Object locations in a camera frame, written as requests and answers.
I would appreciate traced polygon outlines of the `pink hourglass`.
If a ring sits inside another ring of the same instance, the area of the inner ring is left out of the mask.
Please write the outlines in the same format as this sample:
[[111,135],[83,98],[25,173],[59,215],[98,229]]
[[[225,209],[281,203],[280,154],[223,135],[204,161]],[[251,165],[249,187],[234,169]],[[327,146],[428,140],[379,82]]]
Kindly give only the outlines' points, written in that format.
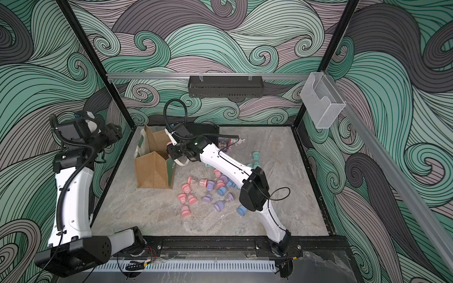
[[178,200],[180,201],[181,207],[181,215],[186,217],[191,214],[190,205],[193,205],[197,202],[197,198],[193,194],[180,194],[178,195]]
[[189,176],[187,183],[191,186],[201,186],[201,187],[206,187],[207,186],[208,179],[199,179],[194,176]]

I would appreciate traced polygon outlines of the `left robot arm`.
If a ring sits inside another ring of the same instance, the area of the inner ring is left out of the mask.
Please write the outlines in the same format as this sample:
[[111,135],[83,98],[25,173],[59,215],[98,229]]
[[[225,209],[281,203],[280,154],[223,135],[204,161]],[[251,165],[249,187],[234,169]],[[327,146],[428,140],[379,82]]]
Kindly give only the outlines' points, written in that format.
[[47,248],[36,254],[34,263],[61,278],[95,269],[118,253],[140,256],[146,242],[136,226],[109,236],[94,236],[91,230],[90,187],[96,159],[105,148],[122,137],[120,126],[101,126],[94,114],[79,111],[59,122],[50,115],[60,151],[53,160],[57,200],[54,225]]

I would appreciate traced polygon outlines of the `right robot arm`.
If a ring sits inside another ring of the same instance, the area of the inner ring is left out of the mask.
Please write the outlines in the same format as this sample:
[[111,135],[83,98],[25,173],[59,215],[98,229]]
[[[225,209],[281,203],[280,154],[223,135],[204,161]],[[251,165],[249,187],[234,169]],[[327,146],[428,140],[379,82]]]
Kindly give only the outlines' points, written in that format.
[[[184,110],[184,121],[171,124],[167,110],[171,103],[179,103]],[[187,128],[188,108],[179,99],[170,99],[163,110],[165,133],[171,143],[167,145],[167,153],[180,166],[189,162],[202,162],[218,169],[231,179],[240,189],[239,201],[249,211],[258,213],[258,217],[270,240],[271,250],[282,257],[289,252],[291,232],[287,230],[275,213],[269,193],[269,185],[265,172],[260,167],[249,167],[241,164],[223,152],[210,138],[222,137],[239,141],[238,136],[219,133],[193,134]]]

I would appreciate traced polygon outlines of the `purple hourglass front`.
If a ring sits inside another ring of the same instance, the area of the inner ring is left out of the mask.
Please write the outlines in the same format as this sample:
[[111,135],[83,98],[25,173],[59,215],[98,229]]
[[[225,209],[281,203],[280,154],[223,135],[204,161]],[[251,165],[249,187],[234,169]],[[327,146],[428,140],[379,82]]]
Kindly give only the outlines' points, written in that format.
[[216,203],[213,204],[213,207],[217,212],[220,212],[225,208],[225,204],[230,203],[232,201],[234,201],[234,196],[232,193],[228,193],[226,194],[224,200],[217,201]]

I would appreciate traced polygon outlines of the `blue hourglass front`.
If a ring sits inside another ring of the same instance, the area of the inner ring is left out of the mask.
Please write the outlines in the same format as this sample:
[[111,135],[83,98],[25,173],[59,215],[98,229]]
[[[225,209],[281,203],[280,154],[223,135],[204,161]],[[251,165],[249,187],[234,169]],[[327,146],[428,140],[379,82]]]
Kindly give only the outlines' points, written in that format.
[[245,214],[248,212],[248,209],[245,206],[240,205],[236,211],[239,214],[239,216],[244,217]]

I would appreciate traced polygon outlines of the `black ribbed case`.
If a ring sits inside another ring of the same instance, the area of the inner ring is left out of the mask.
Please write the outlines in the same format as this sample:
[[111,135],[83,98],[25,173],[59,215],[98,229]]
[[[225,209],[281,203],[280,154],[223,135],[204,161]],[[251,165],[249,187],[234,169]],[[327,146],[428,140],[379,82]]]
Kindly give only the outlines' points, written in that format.
[[218,141],[218,138],[216,136],[209,136],[209,134],[219,133],[219,127],[214,125],[178,123],[172,127],[172,130],[175,132],[175,134],[181,137],[194,138],[195,136],[204,134],[204,136],[213,143],[216,143]]

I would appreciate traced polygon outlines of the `blue card box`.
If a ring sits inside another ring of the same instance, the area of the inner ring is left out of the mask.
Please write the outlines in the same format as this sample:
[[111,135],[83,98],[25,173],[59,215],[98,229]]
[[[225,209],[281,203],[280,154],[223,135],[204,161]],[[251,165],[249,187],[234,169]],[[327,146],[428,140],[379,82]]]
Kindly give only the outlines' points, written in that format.
[[219,139],[218,140],[218,147],[221,150],[227,150],[230,144],[230,139]]

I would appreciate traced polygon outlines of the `white rabbit figurine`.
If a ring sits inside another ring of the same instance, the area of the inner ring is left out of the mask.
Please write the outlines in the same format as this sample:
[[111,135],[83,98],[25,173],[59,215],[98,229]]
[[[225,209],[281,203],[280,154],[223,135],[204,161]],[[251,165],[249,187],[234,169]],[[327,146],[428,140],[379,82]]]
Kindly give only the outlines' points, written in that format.
[[236,141],[233,142],[232,146],[244,146],[246,145],[247,141],[246,139],[237,139]]

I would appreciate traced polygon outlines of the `black wall tray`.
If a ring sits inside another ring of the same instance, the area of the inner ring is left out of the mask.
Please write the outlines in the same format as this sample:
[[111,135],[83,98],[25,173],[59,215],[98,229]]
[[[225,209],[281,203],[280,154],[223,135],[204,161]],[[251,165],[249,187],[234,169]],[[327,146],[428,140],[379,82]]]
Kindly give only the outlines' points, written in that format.
[[232,98],[261,97],[264,93],[262,77],[218,77],[207,76],[200,79],[191,76],[188,81],[188,91],[196,98]]

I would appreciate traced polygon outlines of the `aluminium wall rail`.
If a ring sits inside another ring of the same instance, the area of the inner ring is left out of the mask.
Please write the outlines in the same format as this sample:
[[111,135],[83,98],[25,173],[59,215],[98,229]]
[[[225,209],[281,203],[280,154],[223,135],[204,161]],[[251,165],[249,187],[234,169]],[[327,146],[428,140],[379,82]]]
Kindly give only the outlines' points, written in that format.
[[138,73],[138,72],[116,72],[116,73],[107,73],[106,77],[109,80],[189,80],[191,76],[199,77],[203,79],[207,76],[218,76],[218,77],[232,77],[232,76],[241,76],[241,77],[262,77],[263,80],[306,80],[308,79],[310,73]]

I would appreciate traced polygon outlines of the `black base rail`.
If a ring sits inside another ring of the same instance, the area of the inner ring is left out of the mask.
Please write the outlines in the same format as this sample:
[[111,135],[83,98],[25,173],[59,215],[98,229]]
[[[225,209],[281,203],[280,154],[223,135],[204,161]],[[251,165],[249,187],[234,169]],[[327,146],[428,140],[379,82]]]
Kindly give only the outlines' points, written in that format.
[[266,236],[144,236],[146,244],[141,247],[120,248],[112,251],[112,255],[158,256],[171,252],[250,252],[259,256],[298,255],[302,251],[312,250],[348,250],[349,244],[345,237],[291,236],[282,246],[273,244]]

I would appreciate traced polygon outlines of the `clear plastic wall box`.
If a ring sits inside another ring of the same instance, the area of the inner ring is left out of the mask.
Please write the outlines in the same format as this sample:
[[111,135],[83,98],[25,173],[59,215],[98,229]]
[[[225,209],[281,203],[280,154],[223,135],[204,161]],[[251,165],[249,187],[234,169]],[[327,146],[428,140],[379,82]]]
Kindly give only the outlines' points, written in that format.
[[300,93],[317,129],[328,129],[346,106],[334,78],[324,72],[312,72]]

